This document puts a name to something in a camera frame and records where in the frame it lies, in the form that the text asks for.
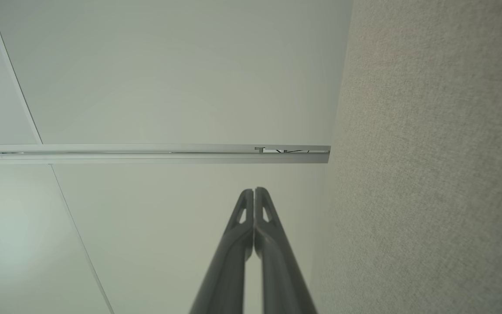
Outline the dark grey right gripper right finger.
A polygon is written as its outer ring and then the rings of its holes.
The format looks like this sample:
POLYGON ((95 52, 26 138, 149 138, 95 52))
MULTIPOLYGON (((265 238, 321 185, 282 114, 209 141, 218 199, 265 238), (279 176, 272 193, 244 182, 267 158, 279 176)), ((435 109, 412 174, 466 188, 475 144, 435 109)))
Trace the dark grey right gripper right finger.
POLYGON ((255 189, 254 249, 261 259, 265 314, 316 314, 273 200, 263 187, 255 189))

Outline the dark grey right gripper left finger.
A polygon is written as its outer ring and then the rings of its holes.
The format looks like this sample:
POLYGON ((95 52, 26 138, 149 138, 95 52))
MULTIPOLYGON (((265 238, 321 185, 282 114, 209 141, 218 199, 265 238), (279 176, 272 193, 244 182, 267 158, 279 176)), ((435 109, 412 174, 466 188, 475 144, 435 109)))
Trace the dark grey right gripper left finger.
POLYGON ((254 244, 254 192, 245 189, 222 234, 191 314, 241 314, 244 309, 245 263, 254 244))

